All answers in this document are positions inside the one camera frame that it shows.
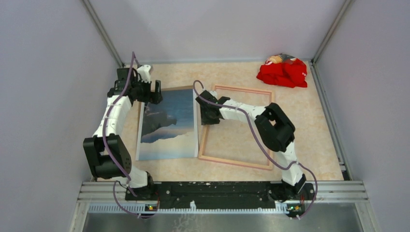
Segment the landscape photo print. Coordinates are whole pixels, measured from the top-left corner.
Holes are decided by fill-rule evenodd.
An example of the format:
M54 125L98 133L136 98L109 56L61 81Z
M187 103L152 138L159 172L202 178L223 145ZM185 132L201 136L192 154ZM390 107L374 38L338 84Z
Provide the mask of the landscape photo print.
M198 115L193 92L192 115L140 110L136 160L168 160L198 156Z

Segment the pink wooden picture frame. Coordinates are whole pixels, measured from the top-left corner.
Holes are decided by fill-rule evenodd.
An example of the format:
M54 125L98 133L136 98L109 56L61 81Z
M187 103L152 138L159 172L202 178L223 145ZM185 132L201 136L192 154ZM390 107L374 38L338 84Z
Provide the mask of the pink wooden picture frame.
M248 105L267 106L275 101L273 90L234 87L215 84L212 90L222 96ZM254 140L248 122L221 120L216 125L203 126L198 158L205 161L272 170L269 161Z

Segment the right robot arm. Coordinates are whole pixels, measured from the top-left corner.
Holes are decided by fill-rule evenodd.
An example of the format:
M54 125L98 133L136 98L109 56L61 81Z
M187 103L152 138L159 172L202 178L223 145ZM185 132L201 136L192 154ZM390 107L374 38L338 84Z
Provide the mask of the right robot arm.
M221 120L247 123L255 142L267 159L281 170L283 192L289 199L297 199L306 185L303 171L309 168L301 164L295 152L295 126L276 103L254 106L237 102L228 97L217 99L213 91L197 94L201 124L215 125Z

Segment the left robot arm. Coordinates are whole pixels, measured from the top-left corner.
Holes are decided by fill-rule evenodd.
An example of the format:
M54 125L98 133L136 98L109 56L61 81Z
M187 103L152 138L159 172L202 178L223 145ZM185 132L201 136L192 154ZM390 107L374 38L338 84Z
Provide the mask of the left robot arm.
M133 167L130 153L120 136L135 101L154 104L162 101L159 80L155 82L155 90L151 90L152 69L150 65L117 69L117 80L107 93L106 110L100 125L83 141L94 178L118 181L131 195L144 200L155 194L152 176Z

